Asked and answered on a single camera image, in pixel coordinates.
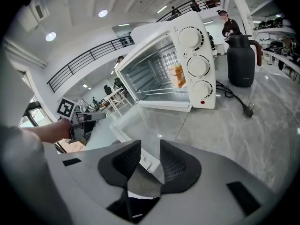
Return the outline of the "grey marble table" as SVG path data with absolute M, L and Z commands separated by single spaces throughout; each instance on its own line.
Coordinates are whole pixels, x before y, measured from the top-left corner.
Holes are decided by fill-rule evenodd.
M 300 85 L 263 66 L 251 87 L 231 90 L 213 110 L 191 109 L 173 141 L 223 155 L 279 192 L 300 167 Z

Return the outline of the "white shelf rack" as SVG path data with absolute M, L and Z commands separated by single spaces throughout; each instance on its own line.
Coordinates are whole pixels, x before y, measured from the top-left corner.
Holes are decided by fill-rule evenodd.
M 300 38 L 291 22 L 277 15 L 274 19 L 254 23 L 253 35 L 262 48 L 263 61 L 300 83 Z

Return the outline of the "white oven knob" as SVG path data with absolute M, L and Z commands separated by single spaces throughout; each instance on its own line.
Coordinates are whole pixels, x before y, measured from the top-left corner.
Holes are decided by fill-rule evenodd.
M 208 98 L 213 92 L 213 86 L 205 80 L 196 82 L 193 85 L 193 92 L 200 96 L 200 99 Z
M 203 56 L 192 57 L 187 62 L 188 72 L 195 77 L 206 75 L 209 68 L 209 61 Z
M 187 26 L 179 32 L 178 41 L 184 47 L 197 50 L 204 44 L 204 34 L 196 27 Z

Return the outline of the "person's left forearm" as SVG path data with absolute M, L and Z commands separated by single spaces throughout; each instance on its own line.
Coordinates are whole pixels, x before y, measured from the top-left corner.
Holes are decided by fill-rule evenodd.
M 42 142 L 54 144 L 63 139 L 70 139 L 72 125 L 69 120 L 63 118 L 41 127 L 23 127 L 22 131 L 29 131 L 39 137 Z

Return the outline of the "glass oven door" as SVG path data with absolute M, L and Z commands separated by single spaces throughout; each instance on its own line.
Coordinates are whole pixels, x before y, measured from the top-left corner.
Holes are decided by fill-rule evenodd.
M 160 140 L 175 140 L 187 116 L 188 112 L 135 105 L 110 124 L 110 129 L 121 142 L 140 140 L 140 165 L 155 173 L 160 166 Z

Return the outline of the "white oven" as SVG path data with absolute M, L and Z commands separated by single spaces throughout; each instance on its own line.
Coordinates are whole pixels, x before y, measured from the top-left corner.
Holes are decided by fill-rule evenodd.
M 179 32 L 187 27 L 198 28 L 204 34 L 204 44 L 197 50 L 179 44 Z M 216 76 L 213 52 L 204 23 L 197 12 L 188 12 L 172 21 L 159 22 L 153 29 L 134 32 L 136 46 L 116 67 L 116 74 L 138 106 L 189 112 L 192 108 L 214 109 L 216 103 Z M 210 64 L 204 76 L 195 77 L 188 72 L 187 63 L 192 57 L 203 56 Z M 143 96 L 136 94 L 154 84 L 170 81 L 168 68 L 181 64 L 187 93 Z M 206 99 L 193 92 L 193 85 L 201 80 L 213 86 Z

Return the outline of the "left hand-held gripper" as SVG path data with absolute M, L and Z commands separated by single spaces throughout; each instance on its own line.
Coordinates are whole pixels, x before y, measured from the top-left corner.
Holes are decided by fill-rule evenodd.
M 105 113 L 76 112 L 75 107 L 76 104 L 73 101 L 62 98 L 56 111 L 61 118 L 67 119 L 71 124 L 70 143 L 86 140 L 87 134 L 91 132 L 91 121 L 106 118 Z

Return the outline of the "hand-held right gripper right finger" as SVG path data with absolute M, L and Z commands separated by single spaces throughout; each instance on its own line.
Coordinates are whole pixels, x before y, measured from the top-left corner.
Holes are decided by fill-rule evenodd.
M 160 141 L 160 163 L 165 179 L 161 187 L 162 195 L 187 191 L 202 173 L 201 163 L 196 157 L 166 140 Z

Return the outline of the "white wooden table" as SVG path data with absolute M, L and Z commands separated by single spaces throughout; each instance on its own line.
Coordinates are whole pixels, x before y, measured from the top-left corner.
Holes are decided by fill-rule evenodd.
M 109 104 L 113 107 L 113 109 L 115 110 L 115 112 L 117 112 L 121 117 L 122 117 L 122 114 L 120 113 L 120 110 L 119 108 L 117 107 L 117 105 L 115 104 L 115 102 L 113 101 L 113 96 L 115 95 L 120 95 L 121 97 L 121 100 L 120 102 L 121 103 L 124 103 L 123 101 L 125 100 L 127 102 L 127 104 L 129 104 L 131 107 L 133 107 L 132 103 L 125 97 L 125 95 L 122 93 L 124 89 L 123 88 L 119 88 L 117 90 L 114 90 L 110 95 L 107 95 L 104 100 L 105 101 L 108 101 Z

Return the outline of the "metal oven rack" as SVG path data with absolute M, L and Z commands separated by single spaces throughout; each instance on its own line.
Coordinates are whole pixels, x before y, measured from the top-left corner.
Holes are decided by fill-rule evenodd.
M 163 94 L 174 94 L 174 93 L 187 93 L 188 89 L 186 84 L 182 87 L 175 87 L 171 81 L 161 82 L 154 84 L 152 87 L 146 90 L 139 90 L 136 92 L 138 95 L 149 96 L 149 95 L 163 95 Z

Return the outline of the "black kettle jug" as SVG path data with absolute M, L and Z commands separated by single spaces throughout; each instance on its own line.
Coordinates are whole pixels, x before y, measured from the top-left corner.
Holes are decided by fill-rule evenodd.
M 255 66 L 262 65 L 260 44 L 245 35 L 230 36 L 227 43 L 229 82 L 237 87 L 250 87 L 254 81 Z

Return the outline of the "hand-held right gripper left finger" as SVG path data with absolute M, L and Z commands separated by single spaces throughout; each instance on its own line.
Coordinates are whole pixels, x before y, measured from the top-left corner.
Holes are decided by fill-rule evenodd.
M 98 171 L 105 181 L 116 187 L 126 187 L 141 160 L 141 141 L 113 144 L 110 152 L 100 158 Z

